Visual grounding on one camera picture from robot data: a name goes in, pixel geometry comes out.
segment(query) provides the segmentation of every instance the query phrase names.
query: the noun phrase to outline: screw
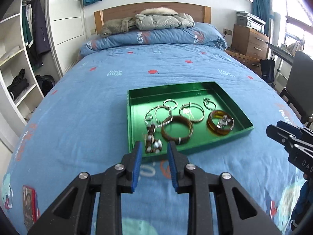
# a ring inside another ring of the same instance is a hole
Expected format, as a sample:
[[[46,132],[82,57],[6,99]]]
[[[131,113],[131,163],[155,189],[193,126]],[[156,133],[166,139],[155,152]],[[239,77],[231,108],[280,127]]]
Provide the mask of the screw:
[[[231,177],[232,177],[231,174],[229,174],[228,172],[222,173],[222,178],[223,179],[230,179]]]
[[[196,169],[196,166],[194,164],[187,164],[186,168],[190,169],[190,170],[193,170],[193,169]]]
[[[117,164],[117,165],[114,166],[114,168],[116,170],[123,170],[124,169],[124,165],[123,164]]]
[[[88,173],[87,173],[87,172],[82,172],[82,173],[80,173],[80,174],[78,175],[78,177],[79,177],[80,179],[86,179],[86,178],[88,177]]]

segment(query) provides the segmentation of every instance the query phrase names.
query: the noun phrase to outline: fur collar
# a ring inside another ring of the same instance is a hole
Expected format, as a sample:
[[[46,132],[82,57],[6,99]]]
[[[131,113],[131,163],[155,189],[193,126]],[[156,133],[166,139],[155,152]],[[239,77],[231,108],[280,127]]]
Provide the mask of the fur collar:
[[[160,8],[152,8],[152,9],[145,9],[140,14],[143,15],[154,15],[154,14],[162,14],[162,15],[177,15],[178,13],[172,9],[160,7]]]

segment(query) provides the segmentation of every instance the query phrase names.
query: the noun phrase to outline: drawer handle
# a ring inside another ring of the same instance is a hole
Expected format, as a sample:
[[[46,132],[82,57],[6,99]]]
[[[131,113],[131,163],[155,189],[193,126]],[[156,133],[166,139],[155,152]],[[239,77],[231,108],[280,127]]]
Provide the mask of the drawer handle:
[[[260,38],[258,38],[258,37],[256,37],[256,39],[257,39],[257,40],[260,40],[260,41],[262,41],[262,42],[265,42],[264,40],[262,40],[262,39],[260,39]]]

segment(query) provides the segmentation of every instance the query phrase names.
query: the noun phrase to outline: red dot pattern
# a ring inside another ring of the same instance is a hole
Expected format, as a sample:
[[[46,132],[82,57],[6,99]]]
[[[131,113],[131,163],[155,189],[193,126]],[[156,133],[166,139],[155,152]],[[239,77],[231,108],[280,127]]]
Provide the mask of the red dot pattern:
[[[155,73],[157,73],[157,70],[150,70],[150,71],[148,71],[148,73],[155,74]]]

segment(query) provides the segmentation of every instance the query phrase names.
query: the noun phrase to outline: wooden nightstand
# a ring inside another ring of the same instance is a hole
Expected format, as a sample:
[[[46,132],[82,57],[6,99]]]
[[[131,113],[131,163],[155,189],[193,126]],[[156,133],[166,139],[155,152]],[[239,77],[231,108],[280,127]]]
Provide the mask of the wooden nightstand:
[[[250,27],[234,25],[232,48],[240,53],[257,58],[266,59],[269,38]]]
[[[232,58],[236,59],[237,61],[241,62],[243,65],[248,67],[254,73],[256,73],[259,77],[262,76],[261,67],[260,67],[260,60],[246,56],[238,51],[226,49],[225,52],[230,55]]]

